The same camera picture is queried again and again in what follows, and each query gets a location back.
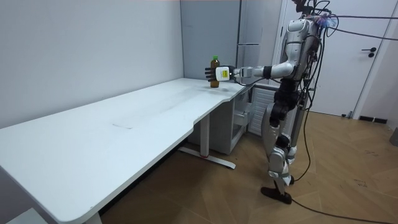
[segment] humanoid robot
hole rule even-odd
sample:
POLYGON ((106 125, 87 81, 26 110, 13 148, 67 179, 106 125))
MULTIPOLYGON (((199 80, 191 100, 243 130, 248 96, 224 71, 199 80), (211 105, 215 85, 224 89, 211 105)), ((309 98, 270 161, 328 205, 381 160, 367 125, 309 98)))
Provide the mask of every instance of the humanoid robot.
POLYGON ((304 95, 299 93, 298 88, 305 79, 310 79, 308 76, 312 64, 318 60, 317 52, 321 44, 322 29, 314 21, 306 18, 305 15, 311 9, 304 6, 305 1, 294 0, 297 11, 303 12, 303 16, 302 19, 291 21, 287 27, 282 63, 265 67, 206 68, 209 82, 212 80, 238 82, 241 78, 250 77, 281 78, 274 103, 267 107, 261 127, 261 136, 269 162, 268 174, 274 179, 275 188, 263 187, 261 192, 265 196, 287 204, 292 203, 292 197, 285 191, 285 187, 294 184, 294 178, 289 173, 289 165, 295 160, 297 148, 290 146, 290 136, 282 130, 287 113, 302 101, 304 95))

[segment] white door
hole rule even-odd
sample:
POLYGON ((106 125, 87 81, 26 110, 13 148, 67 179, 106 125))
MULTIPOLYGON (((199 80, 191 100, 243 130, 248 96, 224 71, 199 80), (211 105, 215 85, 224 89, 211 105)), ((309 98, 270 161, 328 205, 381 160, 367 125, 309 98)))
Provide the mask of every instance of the white door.
MULTIPOLYGON (((327 7, 336 15, 392 16, 397 0, 331 0, 327 7)), ((296 19, 295 4, 289 1, 284 24, 296 19)), ((339 29, 384 36, 389 20, 340 19, 339 29)), ((381 39, 336 31, 326 38, 325 55, 312 111, 341 116, 354 111, 373 61, 368 50, 380 48, 381 39)))

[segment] yellow label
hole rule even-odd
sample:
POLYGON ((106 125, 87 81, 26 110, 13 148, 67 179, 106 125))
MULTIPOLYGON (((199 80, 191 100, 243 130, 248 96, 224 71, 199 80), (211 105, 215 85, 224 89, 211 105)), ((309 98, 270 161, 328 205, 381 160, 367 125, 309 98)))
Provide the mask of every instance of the yellow label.
POLYGON ((228 78, 228 72, 227 71, 223 71, 223 78, 228 78))

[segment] desk surface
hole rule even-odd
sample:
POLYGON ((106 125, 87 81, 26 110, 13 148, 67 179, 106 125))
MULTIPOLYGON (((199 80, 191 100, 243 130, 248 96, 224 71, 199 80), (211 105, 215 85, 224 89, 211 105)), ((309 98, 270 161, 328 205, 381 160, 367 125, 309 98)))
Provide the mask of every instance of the desk surface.
POLYGON ((59 223, 82 223, 244 87, 181 78, 0 129, 0 166, 59 223))

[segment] cabinet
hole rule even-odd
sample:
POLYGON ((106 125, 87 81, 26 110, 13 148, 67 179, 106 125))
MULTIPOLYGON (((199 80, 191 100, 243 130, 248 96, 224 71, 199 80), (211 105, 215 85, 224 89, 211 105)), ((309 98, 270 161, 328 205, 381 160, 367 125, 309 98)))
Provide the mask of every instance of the cabinet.
MULTIPOLYGON (((253 104, 249 103, 249 90, 247 87, 210 113, 210 149, 229 155, 246 132, 254 114, 253 104)), ((194 126, 188 141, 200 143, 200 123, 194 126)))

